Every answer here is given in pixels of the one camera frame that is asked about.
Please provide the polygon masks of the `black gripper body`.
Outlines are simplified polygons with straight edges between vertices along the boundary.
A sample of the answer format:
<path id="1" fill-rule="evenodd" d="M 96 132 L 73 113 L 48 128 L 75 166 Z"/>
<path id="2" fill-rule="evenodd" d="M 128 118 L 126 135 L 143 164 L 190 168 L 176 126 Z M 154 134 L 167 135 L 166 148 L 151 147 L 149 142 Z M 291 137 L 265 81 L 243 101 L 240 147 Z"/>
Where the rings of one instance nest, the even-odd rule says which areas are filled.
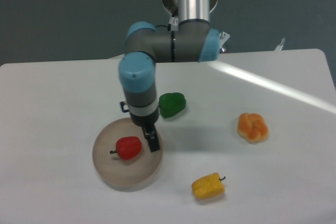
<path id="1" fill-rule="evenodd" d="M 158 101 L 121 101 L 123 113 L 129 113 L 133 123 L 140 127 L 154 125 L 159 117 Z"/>

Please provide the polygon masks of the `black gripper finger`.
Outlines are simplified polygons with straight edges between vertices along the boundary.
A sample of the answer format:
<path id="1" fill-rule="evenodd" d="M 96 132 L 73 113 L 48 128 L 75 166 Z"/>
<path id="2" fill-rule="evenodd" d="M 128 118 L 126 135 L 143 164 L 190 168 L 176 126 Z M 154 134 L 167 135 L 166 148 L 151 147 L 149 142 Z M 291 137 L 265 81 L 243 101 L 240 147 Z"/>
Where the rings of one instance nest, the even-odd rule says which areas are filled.
<path id="1" fill-rule="evenodd" d="M 151 152 L 156 152 L 161 149 L 159 137 L 156 132 L 154 124 L 142 127 L 143 135 L 148 142 L 148 146 Z"/>

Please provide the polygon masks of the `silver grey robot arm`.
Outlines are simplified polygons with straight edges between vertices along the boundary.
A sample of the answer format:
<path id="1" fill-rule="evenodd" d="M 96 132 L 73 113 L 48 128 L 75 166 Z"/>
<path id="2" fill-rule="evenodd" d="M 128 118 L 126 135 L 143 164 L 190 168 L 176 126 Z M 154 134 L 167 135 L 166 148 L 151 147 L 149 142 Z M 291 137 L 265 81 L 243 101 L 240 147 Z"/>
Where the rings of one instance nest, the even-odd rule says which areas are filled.
<path id="1" fill-rule="evenodd" d="M 155 129 L 159 117 L 156 63 L 214 61 L 219 55 L 219 31 L 210 26 L 209 2 L 177 0 L 177 30 L 159 33 L 147 22 L 134 23 L 128 29 L 125 54 L 118 68 L 125 95 L 120 104 L 128 106 L 127 112 L 142 128 L 151 152 L 161 148 Z"/>

